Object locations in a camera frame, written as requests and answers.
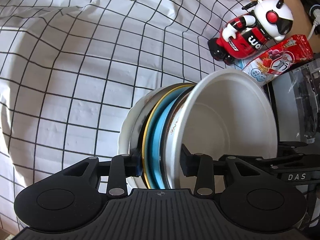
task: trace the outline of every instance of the snack package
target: snack package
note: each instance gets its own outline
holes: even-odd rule
[[[295,34],[258,56],[239,62],[242,71],[263,86],[281,75],[291,65],[313,59],[313,52],[305,35]]]

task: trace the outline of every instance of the grid pattern fabric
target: grid pattern fabric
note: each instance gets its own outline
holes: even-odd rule
[[[226,68],[207,41],[248,2],[0,0],[0,227],[22,230],[13,202],[26,186],[116,155],[142,96]]]

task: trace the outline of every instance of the plate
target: plate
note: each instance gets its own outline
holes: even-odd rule
[[[154,91],[149,92],[144,97],[140,98],[133,107],[127,113],[126,118],[124,119],[119,137],[118,137],[118,155],[120,154],[129,154],[130,145],[134,145],[133,142],[138,143],[138,137],[141,132],[143,123],[163,95],[165,95],[171,89],[192,83],[178,83],[173,84],[168,87],[161,87]],[[128,177],[127,183],[131,188],[147,188],[145,183],[142,180],[142,177]]]
[[[169,182],[168,182],[168,178],[166,175],[166,165],[165,165],[165,154],[164,154],[164,146],[165,146],[165,142],[167,140],[167,136],[169,133],[169,127],[171,125],[171,122],[175,116],[175,114],[177,113],[177,111],[183,106],[183,103],[186,101],[189,93],[191,92],[191,90],[193,90],[194,86],[189,87],[188,89],[186,89],[185,91],[183,91],[178,97],[177,99],[173,102],[172,107],[170,108],[167,117],[165,119],[164,122],[164,126],[162,129],[162,133],[161,133],[161,139],[160,139],[160,171],[161,171],[161,175],[162,175],[162,181],[164,183],[164,187],[166,189],[169,189]]]
[[[191,88],[185,88],[185,91],[191,91]],[[151,136],[150,136],[150,167],[151,169],[151,175],[153,175],[153,178],[155,179],[156,183],[158,184],[159,188],[165,189],[165,184],[163,177],[165,177],[165,174],[161,174],[160,169],[160,144],[161,144],[161,137],[164,132],[164,123],[167,119],[167,116],[174,105],[174,103],[180,98],[180,95],[176,99],[174,99],[161,113],[159,119],[155,123],[155,128],[151,130]]]
[[[253,78],[234,69],[216,71],[201,80],[176,113],[168,134],[165,162],[170,188],[192,188],[183,176],[181,144],[191,153],[218,160],[223,154],[274,158],[276,122],[270,103]]]
[[[155,182],[155,179],[150,173],[150,166],[148,161],[148,149],[149,149],[149,138],[151,130],[154,127],[156,121],[158,120],[161,113],[164,109],[175,99],[177,98],[185,89],[192,86],[193,84],[185,84],[179,87],[175,87],[167,92],[155,105],[152,112],[149,115],[146,127],[143,133],[142,139],[142,165],[143,173],[145,176],[146,184],[148,188],[158,188],[158,185]]]

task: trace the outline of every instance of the red and white robot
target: red and white robot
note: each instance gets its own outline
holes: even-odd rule
[[[284,0],[257,0],[242,9],[253,6],[254,10],[248,14],[228,22],[219,38],[208,41],[215,60],[231,65],[236,58],[244,59],[256,53],[268,40],[282,41],[291,30],[293,16]]]

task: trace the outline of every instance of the blue plate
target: blue plate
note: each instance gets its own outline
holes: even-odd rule
[[[148,129],[145,131],[147,137],[145,143],[146,154],[144,156],[146,163],[146,175],[151,188],[165,188],[161,178],[159,160],[162,127],[170,110],[168,106],[173,104],[173,101],[176,100],[177,97],[189,87],[190,86],[185,86],[169,92],[159,101],[159,103],[156,105],[156,108],[153,109],[153,114],[150,117]],[[161,124],[159,124],[158,129],[156,129],[160,117],[162,120],[162,127]]]
[[[169,111],[171,107],[173,106],[174,102],[177,99],[173,100],[166,109],[162,112],[157,124],[156,128],[151,132],[150,140],[152,142],[151,144],[151,159],[150,159],[150,166],[153,168],[151,169],[151,173],[153,177],[155,178],[159,188],[165,189],[165,185],[161,176],[161,170],[160,170],[160,141],[161,141],[161,134],[164,128],[165,120],[167,119],[167,116],[169,114]]]

